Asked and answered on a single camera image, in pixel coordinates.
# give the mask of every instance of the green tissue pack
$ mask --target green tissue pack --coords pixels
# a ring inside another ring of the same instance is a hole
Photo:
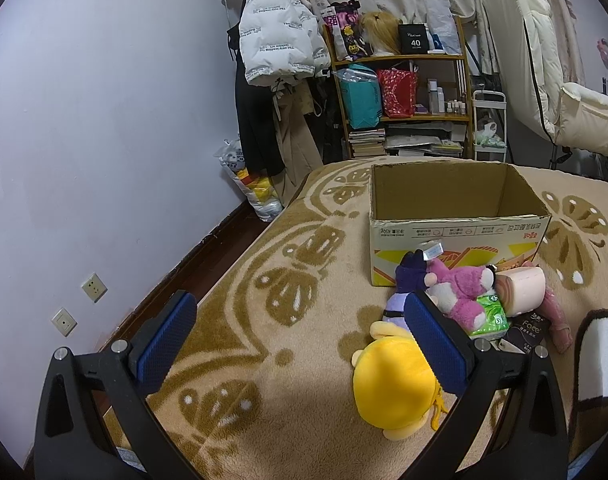
[[[506,313],[496,294],[480,296],[478,303],[486,311],[486,323],[482,328],[470,335],[471,339],[483,337],[489,341],[503,338],[509,329]]]

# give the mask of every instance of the red gift bag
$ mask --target red gift bag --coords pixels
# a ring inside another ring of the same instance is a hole
[[[386,115],[393,118],[415,115],[417,72],[408,70],[378,70],[382,100]]]

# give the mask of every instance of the white wall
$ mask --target white wall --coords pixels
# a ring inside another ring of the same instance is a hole
[[[608,40],[608,14],[599,0],[569,0],[577,16],[575,30],[584,63],[586,87],[602,92],[602,78],[608,81],[608,68],[597,50],[601,38]]]
[[[0,439],[20,463],[52,352],[97,349],[241,202],[212,157],[237,133],[227,27],[220,0],[0,10]]]

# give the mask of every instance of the stuffed animal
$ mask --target stuffed animal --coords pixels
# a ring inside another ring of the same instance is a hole
[[[493,288],[494,272],[487,267],[449,269],[437,258],[428,262],[428,271],[437,276],[437,284],[426,293],[437,300],[440,311],[469,334],[482,328],[486,313],[476,299]]]
[[[435,274],[426,272],[424,251],[418,249],[414,253],[406,253],[395,270],[396,293],[386,303],[382,320],[395,323],[400,328],[408,330],[404,321],[404,302],[411,292],[426,290],[437,283]]]
[[[393,323],[370,326],[375,339],[353,354],[353,394],[366,422],[384,430],[389,440],[403,440],[427,422],[437,431],[447,413],[442,388],[413,335]]]
[[[534,267],[535,264],[527,260],[522,266]],[[571,327],[566,320],[566,314],[559,304],[558,298],[553,292],[553,289],[548,285],[546,286],[544,300],[540,307],[535,309],[535,312],[550,321],[548,333],[550,334],[553,344],[556,346],[559,353],[563,354],[566,352],[573,344],[573,334],[571,332]]]

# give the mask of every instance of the toilet paper roll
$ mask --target toilet paper roll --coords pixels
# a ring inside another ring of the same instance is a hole
[[[539,267],[504,270],[495,276],[495,291],[508,317],[535,310],[544,301],[546,277]]]

